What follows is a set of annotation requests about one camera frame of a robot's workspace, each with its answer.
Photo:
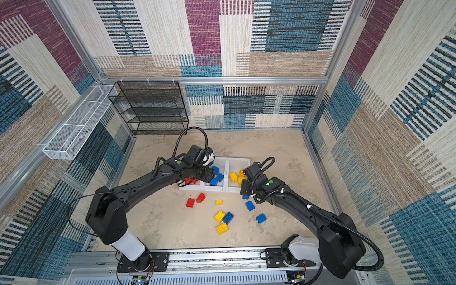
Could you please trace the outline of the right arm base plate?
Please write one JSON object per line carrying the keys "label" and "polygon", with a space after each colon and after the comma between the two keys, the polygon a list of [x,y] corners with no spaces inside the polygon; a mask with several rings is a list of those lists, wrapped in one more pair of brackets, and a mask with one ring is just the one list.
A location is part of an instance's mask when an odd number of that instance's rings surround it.
{"label": "right arm base plate", "polygon": [[267,268],[304,268],[305,266],[316,266],[316,262],[297,260],[290,253],[284,253],[280,248],[266,248],[260,253],[260,258],[266,261]]}

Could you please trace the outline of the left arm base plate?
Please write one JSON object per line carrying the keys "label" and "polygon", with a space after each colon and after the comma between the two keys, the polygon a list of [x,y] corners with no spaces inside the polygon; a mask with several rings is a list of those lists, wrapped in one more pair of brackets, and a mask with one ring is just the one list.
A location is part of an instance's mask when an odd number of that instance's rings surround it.
{"label": "left arm base plate", "polygon": [[146,251],[137,260],[130,261],[127,257],[121,256],[118,266],[118,273],[152,273],[165,272],[167,270],[170,252]]}

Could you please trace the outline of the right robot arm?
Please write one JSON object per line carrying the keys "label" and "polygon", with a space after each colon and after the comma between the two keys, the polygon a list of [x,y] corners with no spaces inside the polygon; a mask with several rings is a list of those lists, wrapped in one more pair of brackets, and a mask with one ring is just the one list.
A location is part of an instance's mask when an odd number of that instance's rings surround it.
{"label": "right robot arm", "polygon": [[241,194],[250,194],[255,202],[265,199],[291,214],[304,224],[318,239],[318,254],[323,265],[334,276],[343,279],[349,271],[364,271],[357,265],[366,253],[361,234],[348,215],[336,215],[304,199],[279,178],[268,178],[255,162],[241,172],[245,180]]}

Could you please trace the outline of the yellow large lego brick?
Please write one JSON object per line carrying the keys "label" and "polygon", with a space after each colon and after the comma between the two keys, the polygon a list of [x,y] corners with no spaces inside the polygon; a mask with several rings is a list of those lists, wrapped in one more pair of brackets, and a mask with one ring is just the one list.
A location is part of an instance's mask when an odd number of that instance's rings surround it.
{"label": "yellow large lego brick", "polygon": [[230,178],[230,180],[231,180],[232,183],[235,183],[235,182],[238,181],[238,177],[237,177],[237,174],[236,174],[235,172],[231,173],[231,174],[229,175],[229,178]]}

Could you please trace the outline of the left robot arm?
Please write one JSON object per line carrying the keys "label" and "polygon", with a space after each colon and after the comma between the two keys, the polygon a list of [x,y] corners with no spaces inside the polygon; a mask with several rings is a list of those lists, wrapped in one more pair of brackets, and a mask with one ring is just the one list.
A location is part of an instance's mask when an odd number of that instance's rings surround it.
{"label": "left robot arm", "polygon": [[130,261],[142,259],[146,246],[129,231],[127,212],[159,190],[185,179],[210,182],[215,177],[211,167],[214,159],[210,147],[202,149],[196,145],[180,156],[159,157],[152,172],[112,189],[99,188],[85,221],[104,244]]}

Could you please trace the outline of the blue lego brick top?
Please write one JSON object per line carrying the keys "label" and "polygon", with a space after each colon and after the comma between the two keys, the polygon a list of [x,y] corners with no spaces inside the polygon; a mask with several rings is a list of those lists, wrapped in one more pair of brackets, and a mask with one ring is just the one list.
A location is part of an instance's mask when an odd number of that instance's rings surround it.
{"label": "blue lego brick top", "polygon": [[212,166],[211,168],[214,170],[215,175],[218,175],[220,173],[220,169],[218,167]]}

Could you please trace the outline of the yellow lego brick studs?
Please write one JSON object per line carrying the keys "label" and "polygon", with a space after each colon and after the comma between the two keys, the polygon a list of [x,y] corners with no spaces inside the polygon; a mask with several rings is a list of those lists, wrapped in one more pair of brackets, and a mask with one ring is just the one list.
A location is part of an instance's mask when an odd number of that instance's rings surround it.
{"label": "yellow lego brick studs", "polygon": [[240,177],[240,178],[238,178],[237,181],[238,181],[239,186],[242,186],[242,183],[243,183],[244,180],[246,180],[246,177]]}

